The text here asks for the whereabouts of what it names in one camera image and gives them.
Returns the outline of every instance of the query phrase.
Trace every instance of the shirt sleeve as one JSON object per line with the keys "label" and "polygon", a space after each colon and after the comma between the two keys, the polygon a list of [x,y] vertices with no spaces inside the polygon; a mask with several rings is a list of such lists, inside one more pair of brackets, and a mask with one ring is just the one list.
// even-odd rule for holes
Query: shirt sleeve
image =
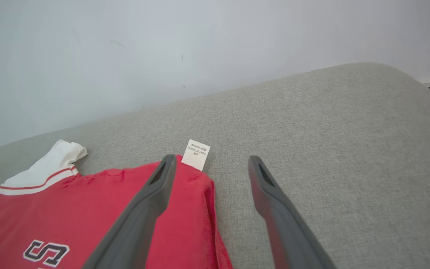
{"label": "shirt sleeve", "polygon": [[28,170],[7,179],[0,186],[0,194],[34,194],[56,182],[77,175],[74,162],[87,155],[87,150],[78,143],[57,141],[51,150]]}

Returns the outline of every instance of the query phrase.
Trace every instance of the clothing tag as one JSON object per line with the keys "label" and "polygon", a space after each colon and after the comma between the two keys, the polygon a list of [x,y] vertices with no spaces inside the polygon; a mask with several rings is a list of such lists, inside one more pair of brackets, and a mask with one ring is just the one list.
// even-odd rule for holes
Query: clothing tag
{"label": "clothing tag", "polygon": [[208,145],[190,139],[182,158],[182,163],[202,171],[209,150],[210,147]]}

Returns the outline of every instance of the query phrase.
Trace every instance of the red shirt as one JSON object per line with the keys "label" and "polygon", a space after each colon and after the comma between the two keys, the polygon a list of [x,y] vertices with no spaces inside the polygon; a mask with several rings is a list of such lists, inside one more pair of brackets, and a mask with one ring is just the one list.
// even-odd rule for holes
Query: red shirt
{"label": "red shirt", "polygon": [[[153,163],[85,177],[77,173],[46,188],[37,186],[42,191],[33,194],[0,192],[0,268],[82,267],[156,167]],[[146,267],[232,268],[216,225],[214,183],[181,163],[180,155],[169,206],[155,224]]]}

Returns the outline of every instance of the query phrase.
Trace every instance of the red fabric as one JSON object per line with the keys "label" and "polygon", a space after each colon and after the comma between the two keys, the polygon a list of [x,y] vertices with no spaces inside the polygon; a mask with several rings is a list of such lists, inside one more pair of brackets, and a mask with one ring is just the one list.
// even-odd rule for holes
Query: red fabric
{"label": "red fabric", "polygon": [[[156,167],[154,163],[71,176],[35,194],[0,194],[0,268],[82,267]],[[48,260],[60,253],[51,250],[55,247],[68,251],[51,265]],[[169,206],[155,225],[146,267],[232,269],[216,226],[213,181],[182,164],[181,156]]]}

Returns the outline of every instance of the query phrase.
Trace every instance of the gray fabric upholstery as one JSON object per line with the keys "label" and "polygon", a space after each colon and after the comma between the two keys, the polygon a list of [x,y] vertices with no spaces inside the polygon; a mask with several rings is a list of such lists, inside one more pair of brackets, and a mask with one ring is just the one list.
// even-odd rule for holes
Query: gray fabric upholstery
{"label": "gray fabric upholstery", "polygon": [[0,183],[58,140],[82,174],[210,145],[218,226],[234,268],[272,268],[247,160],[259,155],[339,268],[430,268],[430,91],[360,63],[134,112],[0,148]]}

